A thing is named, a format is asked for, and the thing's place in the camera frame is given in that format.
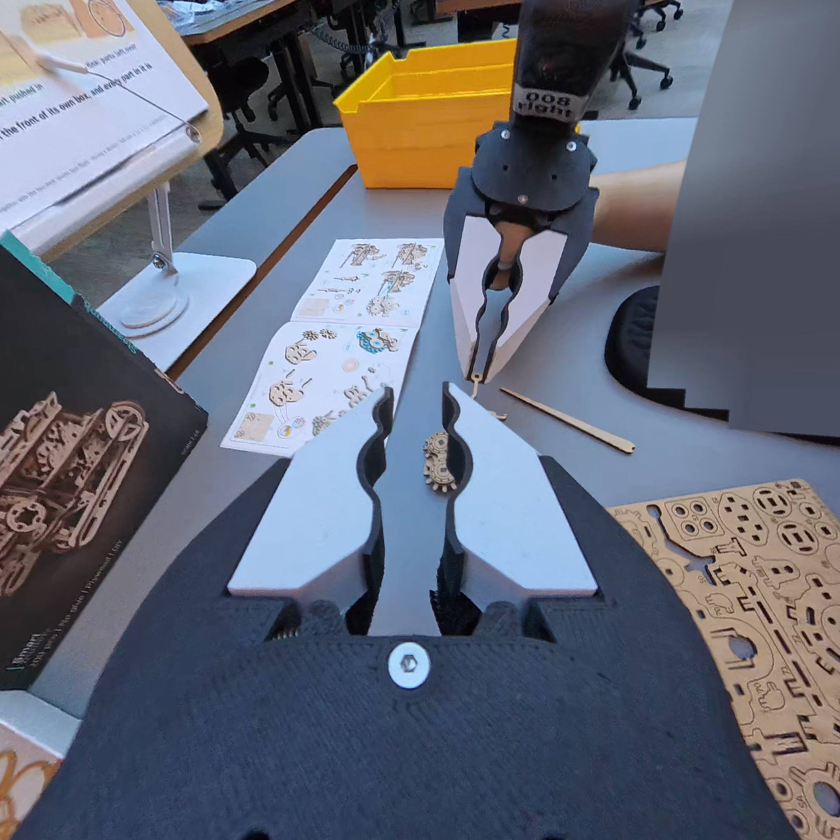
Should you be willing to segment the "flat wooden stick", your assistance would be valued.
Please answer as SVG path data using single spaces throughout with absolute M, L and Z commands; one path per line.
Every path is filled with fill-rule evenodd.
M 636 451 L 636 445 L 624 437 L 620 437 L 618 435 L 606 432 L 605 430 L 600 429 L 599 427 L 593 426 L 590 423 L 579 420 L 567 413 L 563 413 L 562 411 L 556 408 L 537 402 L 525 395 L 514 392 L 507 387 L 501 387 L 500 391 L 518 400 L 520 403 L 524 403 L 534 408 L 535 410 L 560 421 L 562 424 L 565 424 L 568 427 L 572 427 L 583 434 L 586 434 L 614 449 L 617 449 L 625 455 L 632 455 Z

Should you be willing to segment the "white document stand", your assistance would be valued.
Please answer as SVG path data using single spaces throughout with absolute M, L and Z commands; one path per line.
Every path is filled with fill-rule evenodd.
M 172 246 L 169 181 L 215 149 L 222 136 L 216 94 L 181 37 L 155 2 L 130 2 L 160 40 L 208 109 L 189 121 L 202 142 L 181 125 L 145 150 L 113 167 L 68 198 L 6 232 L 42 259 L 87 237 L 134 202 L 147 197 L 152 260 L 101 305 L 100 314 L 153 360 L 166 366 L 226 307 L 256 273 L 252 260 L 176 251 Z

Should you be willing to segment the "metal page clip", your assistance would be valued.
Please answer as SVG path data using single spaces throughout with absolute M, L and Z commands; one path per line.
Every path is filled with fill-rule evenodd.
M 142 102 L 152 106 L 155 110 L 163 113 L 164 115 L 173 118 L 176 120 L 184 129 L 186 136 L 192 141 L 194 144 L 199 145 L 202 142 L 202 135 L 188 120 L 183 119 L 177 115 L 175 115 L 172 111 L 168 110 L 167 108 L 162 107 L 161 105 L 157 104 L 156 102 L 148 99 L 141 93 L 135 91 L 131 87 L 127 87 L 123 81 L 112 79 L 110 77 L 106 77 L 99 72 L 90 70 L 87 65 L 80 64 L 75 61 L 70 61 L 68 59 L 59 58 L 57 56 L 53 56 L 46 52 L 36 51 L 35 57 L 38 64 L 43 67 L 45 70 L 51 73 L 58 73 L 58 71 L 63 70 L 67 72 L 71 72 L 77 75 L 82 76 L 90 76 L 99 79 L 100 81 L 105 82 L 106 84 L 110 85 L 111 87 L 120 88 L 128 93 L 130 93 L 135 98 L 141 100 Z

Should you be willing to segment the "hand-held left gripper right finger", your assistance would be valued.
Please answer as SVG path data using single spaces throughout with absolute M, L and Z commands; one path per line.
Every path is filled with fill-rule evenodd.
M 597 583 L 538 452 L 454 383 L 443 384 L 448 468 L 441 582 L 485 610 L 587 597 Z

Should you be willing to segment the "wooden gear assembly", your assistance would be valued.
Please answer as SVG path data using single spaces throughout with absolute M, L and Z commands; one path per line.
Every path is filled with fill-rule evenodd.
M 466 450 L 459 441 L 452 443 L 449 434 L 439 430 L 425 440 L 423 452 L 423 475 L 432 490 L 447 494 L 464 485 Z

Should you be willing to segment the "printed instruction sheet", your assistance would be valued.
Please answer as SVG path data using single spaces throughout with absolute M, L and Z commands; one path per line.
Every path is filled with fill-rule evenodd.
M 130 2 L 2 1 L 2 232 L 207 109 Z

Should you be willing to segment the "black office chair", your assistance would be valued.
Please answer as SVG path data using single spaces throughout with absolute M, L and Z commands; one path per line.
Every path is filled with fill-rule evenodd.
M 294 140 L 247 129 L 239 118 L 244 116 L 248 122 L 256 119 L 249 106 L 249 97 L 263 87 L 269 77 L 268 67 L 260 59 L 246 58 L 233 65 L 212 65 L 206 69 L 206 74 L 215 90 L 223 116 L 231 118 L 235 126 L 234 135 L 203 158 L 211 175 L 212 186 L 228 201 L 238 193 L 228 168 L 238 152 L 246 151 L 251 159 L 267 168 L 268 162 L 259 149 L 269 151 L 271 146 L 285 148 L 291 146 Z
M 659 88 L 661 90 L 669 89 L 674 82 L 669 67 L 645 58 L 638 53 L 647 43 L 647 36 L 641 28 L 642 16 L 648 11 L 655 12 L 659 17 L 655 29 L 657 32 L 662 32 L 668 22 L 665 13 L 667 7 L 673 6 L 675 8 L 674 20 L 679 20 L 684 13 L 681 3 L 678 1 L 638 1 L 635 4 L 633 12 L 626 22 L 622 45 L 618 48 L 608 67 L 609 81 L 611 83 L 614 83 L 620 78 L 628 86 L 631 98 L 627 109 L 633 112 L 638 109 L 642 102 L 632 73 L 634 67 L 660 73 L 662 75 L 662 79 L 659 82 Z

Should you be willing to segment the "laser-cut wooden parts sheet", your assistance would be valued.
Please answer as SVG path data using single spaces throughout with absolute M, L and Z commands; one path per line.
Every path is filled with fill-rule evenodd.
M 838 519 L 802 479 L 608 510 L 692 615 L 788 822 L 838 838 Z

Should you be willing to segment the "brown-edged table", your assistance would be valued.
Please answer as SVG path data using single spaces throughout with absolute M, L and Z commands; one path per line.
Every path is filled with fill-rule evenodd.
M 403 58 L 410 50 L 425 47 L 424 41 L 411 37 L 410 27 L 418 26 L 432 34 L 431 25 L 447 24 L 447 17 L 436 14 L 436 5 L 204 2 L 191 7 L 185 22 L 177 23 L 175 28 L 205 72 L 216 64 L 260 59 L 268 67 L 268 80 L 278 82 L 278 88 L 268 94 L 269 118 L 277 120 L 279 106 L 285 103 L 291 114 L 291 131 L 302 134 L 324 126 L 314 97 L 316 86 L 336 95 L 379 56 L 392 53 Z M 334 49 L 334 57 L 340 59 L 341 81 L 337 90 L 318 80 L 317 71 L 310 68 L 308 47 L 309 40 L 314 39 Z M 250 107 L 255 95 L 248 99 Z

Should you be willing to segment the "yellow plastic bin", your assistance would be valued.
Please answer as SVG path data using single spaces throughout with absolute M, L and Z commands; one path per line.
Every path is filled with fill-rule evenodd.
M 368 188 L 451 189 L 476 138 L 509 116 L 517 41 L 386 55 L 336 100 Z

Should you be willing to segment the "illustrated instruction booklet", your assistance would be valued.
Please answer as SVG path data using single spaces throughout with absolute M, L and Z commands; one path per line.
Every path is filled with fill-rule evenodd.
M 220 446 L 288 458 L 381 387 L 397 402 L 444 252 L 441 238 L 337 239 Z

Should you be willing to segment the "black model kit box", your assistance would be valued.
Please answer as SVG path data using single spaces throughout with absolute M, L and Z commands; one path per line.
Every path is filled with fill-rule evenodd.
M 1 245 L 1 688 L 29 688 L 207 412 L 15 236 Z

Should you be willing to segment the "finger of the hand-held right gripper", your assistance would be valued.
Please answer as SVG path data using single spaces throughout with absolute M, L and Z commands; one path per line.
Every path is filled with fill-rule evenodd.
M 485 217 L 467 215 L 459 241 L 455 273 L 449 282 L 455 327 L 455 347 L 464 378 L 479 374 L 483 383 L 495 375 L 493 365 L 499 337 L 507 320 L 507 307 L 480 321 L 487 309 L 486 280 L 498 262 L 501 235 Z
M 567 239 L 567 234 L 549 229 L 527 238 L 521 246 L 518 290 L 512 294 L 503 312 L 507 320 L 488 354 L 483 382 L 488 383 L 501 372 L 549 306 L 554 277 Z

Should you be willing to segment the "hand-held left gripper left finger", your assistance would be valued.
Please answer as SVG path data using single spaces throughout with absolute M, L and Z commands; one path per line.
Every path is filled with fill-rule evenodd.
M 227 591 L 335 604 L 370 621 L 384 575 L 382 504 L 394 393 L 379 388 L 305 444 L 282 477 Z

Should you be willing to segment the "white cardboard box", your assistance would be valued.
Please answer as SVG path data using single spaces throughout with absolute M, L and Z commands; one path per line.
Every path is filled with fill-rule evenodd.
M 1 838 L 13 837 L 55 776 L 80 721 L 25 690 L 1 692 Z

